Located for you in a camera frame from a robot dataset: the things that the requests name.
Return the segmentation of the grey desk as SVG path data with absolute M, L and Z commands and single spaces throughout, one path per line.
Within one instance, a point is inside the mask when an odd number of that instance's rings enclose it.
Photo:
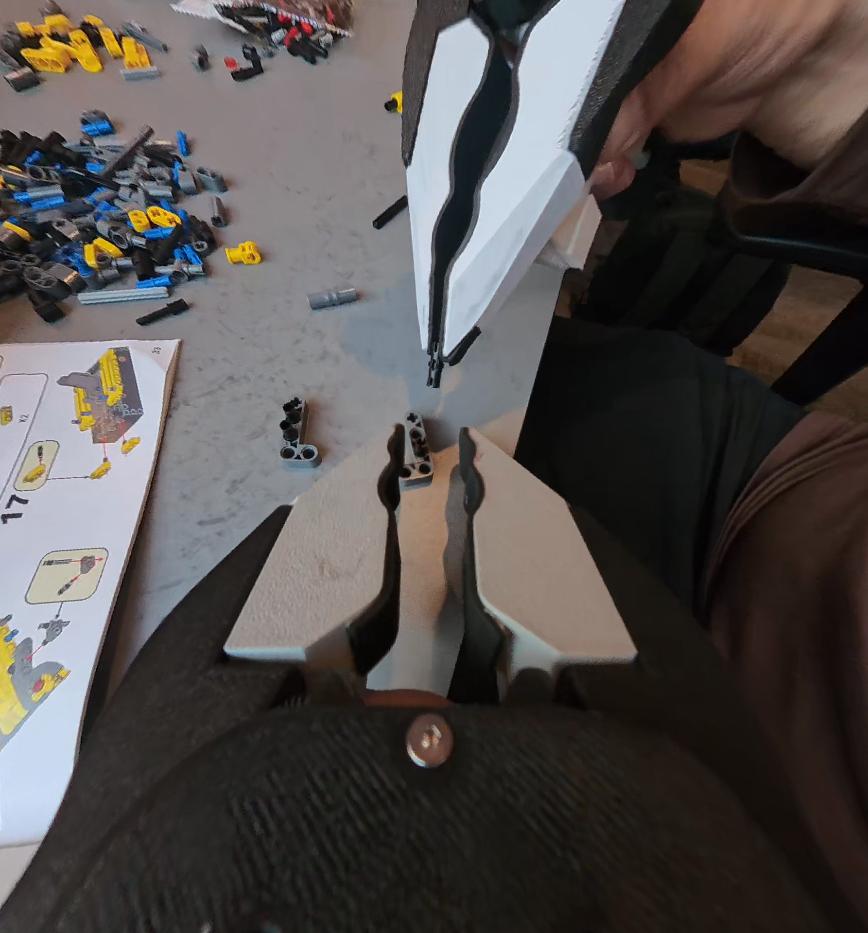
M 240 50 L 227 29 L 162 2 L 60 2 L 119 26 L 132 20 L 170 47 L 151 53 L 160 77 L 128 82 L 107 64 L 75 69 L 17 93 L 0 74 L 0 130 L 76 137 L 97 108 L 125 137 L 145 125 L 191 138 L 194 163 L 226 177 L 230 219 L 221 243 L 254 241 L 263 262 L 231 266 L 218 250 L 207 280 L 180 289 L 191 309 L 141 328 L 158 303 L 79 309 L 56 325 L 27 303 L 0 307 L 0 343 L 119 339 L 182 341 L 168 425 L 129 582 L 111 625 L 108 696 L 148 636 L 188 591 L 275 507 L 299 496 L 406 411 L 422 415 L 435 451 L 433 484 L 401 501 L 401 618 L 373 687 L 444 694 L 462 636 L 462 612 L 444 570 L 450 473 L 462 426 L 513 453 L 560 291 L 561 272 L 534 265 L 475 342 L 426 386 L 418 335 L 410 223 L 372 219 L 405 191 L 399 117 L 383 102 L 399 89 L 414 2 L 358 2 L 355 34 L 315 65 L 287 53 L 246 83 L 222 59 Z M 0 33 L 37 20 L 40 2 L 0 2 Z M 197 72 L 202 45 L 210 70 Z M 358 289 L 357 302 L 312 311 L 307 295 Z M 309 409 L 316 469 L 283 465 L 279 423 L 293 397 Z

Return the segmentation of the person's right forearm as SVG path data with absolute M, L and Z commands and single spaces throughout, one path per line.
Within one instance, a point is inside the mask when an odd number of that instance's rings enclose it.
M 729 183 L 746 204 L 811 206 L 868 227 L 868 108 L 811 172 L 740 134 L 731 151 Z

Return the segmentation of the dark grey L-shaped beam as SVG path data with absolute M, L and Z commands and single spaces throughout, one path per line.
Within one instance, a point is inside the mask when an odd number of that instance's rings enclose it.
M 433 482 L 434 464 L 428 446 L 428 433 L 421 414 L 409 411 L 404 417 L 405 453 L 400 471 L 402 491 L 429 486 Z
M 279 451 L 285 467 L 295 469 L 316 469 L 322 458 L 318 449 L 307 441 L 309 409 L 305 399 L 293 397 L 282 406 L 282 420 L 279 428 L 283 444 Z

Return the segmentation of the person's legs in black pants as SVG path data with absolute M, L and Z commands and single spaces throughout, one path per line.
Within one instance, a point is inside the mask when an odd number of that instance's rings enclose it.
M 514 457 L 708 627 L 708 567 L 724 523 L 805 416 L 679 333 L 555 317 Z

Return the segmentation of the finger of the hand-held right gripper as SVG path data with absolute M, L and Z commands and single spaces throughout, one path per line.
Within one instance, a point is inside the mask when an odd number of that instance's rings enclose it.
M 569 137 L 624 9 L 556 2 L 522 33 L 509 128 L 474 186 L 475 216 L 446 274 L 440 358 L 503 305 L 585 193 Z
M 417 318 L 423 349 L 435 352 L 435 268 L 445 259 L 436 230 L 452 188 L 461 121 L 486 75 L 492 50 L 472 15 L 416 15 L 405 48 L 405 171 Z

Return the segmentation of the person's right hand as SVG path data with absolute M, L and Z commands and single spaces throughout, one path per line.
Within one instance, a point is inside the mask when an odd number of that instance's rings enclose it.
M 590 179 L 626 190 L 654 130 L 676 143 L 732 132 L 811 172 L 868 109 L 868 1 L 708 1 L 627 96 Z

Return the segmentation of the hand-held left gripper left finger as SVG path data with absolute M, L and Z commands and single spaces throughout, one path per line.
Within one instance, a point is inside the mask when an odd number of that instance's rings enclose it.
M 367 675 L 389 652 L 404 448 L 394 424 L 299 496 L 226 640 L 230 658 Z

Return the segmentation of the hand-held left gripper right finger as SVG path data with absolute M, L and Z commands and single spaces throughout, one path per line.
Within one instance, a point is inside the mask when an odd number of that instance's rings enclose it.
M 637 646 L 566 501 L 474 428 L 463 484 L 459 701 L 498 702 L 528 671 L 630 664 Z

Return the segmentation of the open instruction booklet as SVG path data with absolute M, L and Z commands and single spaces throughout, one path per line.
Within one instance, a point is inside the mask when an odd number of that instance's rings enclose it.
M 0 344 L 0 847 L 70 782 L 180 344 Z

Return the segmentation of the pile of mixed small pieces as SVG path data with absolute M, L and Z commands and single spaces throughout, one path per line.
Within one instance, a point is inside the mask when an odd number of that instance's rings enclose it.
M 66 304 L 150 304 L 207 277 L 230 219 L 223 173 L 190 163 L 190 140 L 148 126 L 126 138 L 101 110 L 68 139 L 0 131 L 0 305 L 48 324 Z

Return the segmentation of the pile of yellow beam pieces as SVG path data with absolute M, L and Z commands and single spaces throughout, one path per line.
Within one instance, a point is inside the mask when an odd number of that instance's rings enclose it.
M 39 21 L 16 20 L 0 33 L 0 72 L 15 92 L 39 87 L 42 77 L 78 69 L 98 75 L 117 64 L 126 80 L 159 76 L 151 53 L 170 52 L 167 43 L 143 25 L 115 27 L 95 15 L 71 19 L 56 2 L 39 10 Z

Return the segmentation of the person's brown sweater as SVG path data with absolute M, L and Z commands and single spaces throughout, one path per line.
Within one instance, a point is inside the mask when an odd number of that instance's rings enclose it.
M 767 455 L 722 528 L 707 608 L 868 930 L 868 425 L 812 412 Z

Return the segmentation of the clear bag of black pieces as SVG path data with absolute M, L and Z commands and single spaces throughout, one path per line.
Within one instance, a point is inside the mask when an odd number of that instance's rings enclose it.
M 264 51 L 284 49 L 309 64 L 353 33 L 354 1 L 178 1 L 177 13 L 215 20 L 253 39 Z

